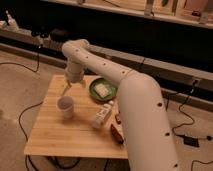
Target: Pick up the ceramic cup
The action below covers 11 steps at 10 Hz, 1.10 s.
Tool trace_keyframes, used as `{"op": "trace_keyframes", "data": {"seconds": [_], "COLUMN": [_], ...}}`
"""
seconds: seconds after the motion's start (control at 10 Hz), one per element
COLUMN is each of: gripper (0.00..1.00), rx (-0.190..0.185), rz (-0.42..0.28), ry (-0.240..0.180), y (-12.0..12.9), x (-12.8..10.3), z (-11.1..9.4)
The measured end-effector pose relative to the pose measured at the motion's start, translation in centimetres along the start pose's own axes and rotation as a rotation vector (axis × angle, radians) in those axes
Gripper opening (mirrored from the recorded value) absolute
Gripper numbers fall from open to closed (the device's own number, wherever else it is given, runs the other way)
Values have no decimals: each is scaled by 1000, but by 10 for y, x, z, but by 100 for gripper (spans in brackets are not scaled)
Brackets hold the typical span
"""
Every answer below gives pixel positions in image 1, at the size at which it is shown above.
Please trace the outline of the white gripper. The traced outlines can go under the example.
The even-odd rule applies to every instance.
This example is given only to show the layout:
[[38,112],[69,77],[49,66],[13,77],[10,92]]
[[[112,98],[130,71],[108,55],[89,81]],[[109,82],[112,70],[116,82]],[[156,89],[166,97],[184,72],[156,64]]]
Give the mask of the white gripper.
[[[65,69],[65,77],[70,83],[80,82],[82,88],[86,88],[86,81],[83,80],[84,70],[72,71],[69,68],[66,68]],[[64,90],[61,93],[61,97],[63,97],[71,87],[72,87],[71,84],[67,83]]]

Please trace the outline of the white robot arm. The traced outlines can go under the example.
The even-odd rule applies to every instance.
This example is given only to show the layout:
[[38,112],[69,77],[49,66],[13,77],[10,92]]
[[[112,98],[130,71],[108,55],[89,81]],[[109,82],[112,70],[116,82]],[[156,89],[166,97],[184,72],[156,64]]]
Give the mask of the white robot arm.
[[117,103],[131,171],[181,171],[160,85],[151,76],[89,51],[85,39],[62,45],[69,82],[86,68],[118,88]]

